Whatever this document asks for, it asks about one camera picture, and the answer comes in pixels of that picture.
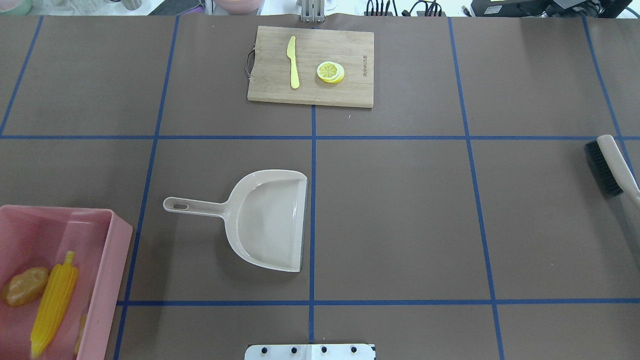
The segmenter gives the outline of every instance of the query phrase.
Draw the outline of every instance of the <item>lemon slice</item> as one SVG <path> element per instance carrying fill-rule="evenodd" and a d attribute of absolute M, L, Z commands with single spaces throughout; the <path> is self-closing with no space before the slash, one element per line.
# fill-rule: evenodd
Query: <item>lemon slice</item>
<path fill-rule="evenodd" d="M 337 65 L 338 65 L 338 73 L 336 74 L 335 79 L 331 81 L 326 81 L 329 84 L 337 84 L 344 79 L 344 67 L 342 67 L 342 65 L 340 64 L 337 64 Z"/>
<path fill-rule="evenodd" d="M 338 74 L 338 64 L 333 61 L 325 61 L 318 65 L 316 70 L 318 77 L 323 81 L 331 81 L 336 79 L 336 75 Z"/>
<path fill-rule="evenodd" d="M 344 79 L 344 67 L 333 61 L 325 61 L 316 70 L 319 78 L 325 83 L 336 84 Z"/>

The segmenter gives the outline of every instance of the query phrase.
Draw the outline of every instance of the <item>yellow plastic knife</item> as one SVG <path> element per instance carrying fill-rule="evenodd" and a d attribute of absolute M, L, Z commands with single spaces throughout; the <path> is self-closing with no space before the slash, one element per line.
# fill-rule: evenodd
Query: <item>yellow plastic knife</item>
<path fill-rule="evenodd" d="M 287 57 L 291 59 L 291 87 L 297 89 L 300 87 L 300 79 L 298 79 L 298 67 L 296 66 L 296 37 L 289 39 Z"/>

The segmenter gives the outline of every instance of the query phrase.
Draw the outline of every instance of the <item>dustpan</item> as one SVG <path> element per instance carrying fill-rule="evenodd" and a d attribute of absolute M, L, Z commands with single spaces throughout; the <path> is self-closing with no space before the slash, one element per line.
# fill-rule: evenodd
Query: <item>dustpan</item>
<path fill-rule="evenodd" d="M 168 197 L 163 208 L 222 218 L 231 249 L 240 258 L 263 268 L 299 272 L 306 203 L 304 174 L 261 170 L 243 177 L 221 204 Z"/>

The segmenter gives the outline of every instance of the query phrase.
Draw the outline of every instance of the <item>corn cob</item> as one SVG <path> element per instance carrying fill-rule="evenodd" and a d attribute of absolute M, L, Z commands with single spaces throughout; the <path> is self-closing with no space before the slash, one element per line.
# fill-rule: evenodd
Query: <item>corn cob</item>
<path fill-rule="evenodd" d="M 31 331 L 32 359 L 42 355 L 65 317 L 78 279 L 78 268 L 73 266 L 75 254 L 73 251 L 67 251 L 65 263 L 56 264 L 51 270 Z"/>

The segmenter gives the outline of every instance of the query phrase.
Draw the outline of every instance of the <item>pink bowl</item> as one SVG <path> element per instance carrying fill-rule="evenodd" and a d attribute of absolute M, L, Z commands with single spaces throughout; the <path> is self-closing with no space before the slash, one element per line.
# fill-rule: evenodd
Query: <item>pink bowl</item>
<path fill-rule="evenodd" d="M 35 266 L 52 268 L 76 252 L 78 280 L 60 329 L 40 360 L 73 360 L 80 317 L 87 314 L 77 360 L 104 359 L 133 229 L 108 209 L 0 207 L 0 286 Z M 0 301 L 0 357 L 28 360 L 40 300 Z"/>
<path fill-rule="evenodd" d="M 259 8 L 264 0 L 214 0 L 213 2 L 230 14 L 244 15 Z"/>

